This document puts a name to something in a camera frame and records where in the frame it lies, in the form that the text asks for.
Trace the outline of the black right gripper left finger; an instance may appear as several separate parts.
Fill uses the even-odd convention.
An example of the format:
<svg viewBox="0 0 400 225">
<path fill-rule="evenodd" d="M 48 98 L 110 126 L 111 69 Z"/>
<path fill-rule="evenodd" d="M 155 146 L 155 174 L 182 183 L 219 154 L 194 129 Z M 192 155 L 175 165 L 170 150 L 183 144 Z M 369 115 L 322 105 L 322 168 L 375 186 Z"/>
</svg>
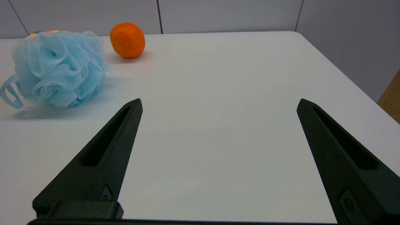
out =
<svg viewBox="0 0 400 225">
<path fill-rule="evenodd" d="M 128 102 L 34 198 L 37 219 L 121 219 L 118 202 L 143 113 Z"/>
</svg>

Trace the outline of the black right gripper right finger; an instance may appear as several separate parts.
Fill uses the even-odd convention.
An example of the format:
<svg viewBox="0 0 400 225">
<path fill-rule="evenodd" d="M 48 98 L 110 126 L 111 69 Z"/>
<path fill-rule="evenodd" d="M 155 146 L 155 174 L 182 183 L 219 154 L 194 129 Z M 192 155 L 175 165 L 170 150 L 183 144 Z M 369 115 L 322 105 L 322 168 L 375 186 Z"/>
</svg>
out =
<svg viewBox="0 0 400 225">
<path fill-rule="evenodd" d="M 338 224 L 399 224 L 399 176 L 317 104 L 297 115 Z"/>
</svg>

